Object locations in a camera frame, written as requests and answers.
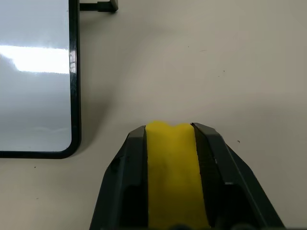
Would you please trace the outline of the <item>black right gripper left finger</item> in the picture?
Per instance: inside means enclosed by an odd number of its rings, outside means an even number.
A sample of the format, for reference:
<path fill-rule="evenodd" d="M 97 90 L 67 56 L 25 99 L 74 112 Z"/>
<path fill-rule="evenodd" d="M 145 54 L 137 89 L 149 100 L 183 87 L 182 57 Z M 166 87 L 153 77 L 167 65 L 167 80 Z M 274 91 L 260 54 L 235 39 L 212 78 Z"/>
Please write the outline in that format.
<path fill-rule="evenodd" d="M 131 131 L 105 171 L 92 230 L 148 228 L 148 167 L 145 126 Z"/>

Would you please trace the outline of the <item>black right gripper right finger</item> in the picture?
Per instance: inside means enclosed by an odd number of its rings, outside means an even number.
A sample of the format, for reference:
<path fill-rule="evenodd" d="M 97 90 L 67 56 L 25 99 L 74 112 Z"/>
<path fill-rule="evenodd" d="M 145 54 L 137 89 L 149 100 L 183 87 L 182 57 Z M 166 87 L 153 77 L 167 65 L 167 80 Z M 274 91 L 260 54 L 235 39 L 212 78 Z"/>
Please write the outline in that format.
<path fill-rule="evenodd" d="M 221 230 L 284 228 L 251 168 L 214 128 L 199 123 L 191 125 L 210 227 Z"/>

